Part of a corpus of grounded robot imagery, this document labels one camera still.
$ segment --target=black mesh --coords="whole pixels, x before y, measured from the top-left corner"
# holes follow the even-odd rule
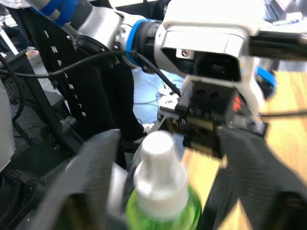
[[[1,79],[10,99],[13,117],[19,106],[18,90],[11,77]],[[7,169],[19,169],[41,177],[68,158],[68,151],[56,139],[26,80],[20,81],[26,102],[21,116],[13,123],[16,150]]]

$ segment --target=wooden table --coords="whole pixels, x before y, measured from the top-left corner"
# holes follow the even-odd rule
[[[307,72],[277,72],[275,96],[265,104],[264,113],[307,108]],[[269,120],[267,142],[280,160],[297,172],[307,184],[307,117]],[[189,182],[206,203],[221,162],[187,150],[183,162],[189,170]],[[238,201],[219,229],[249,230],[249,222]]]

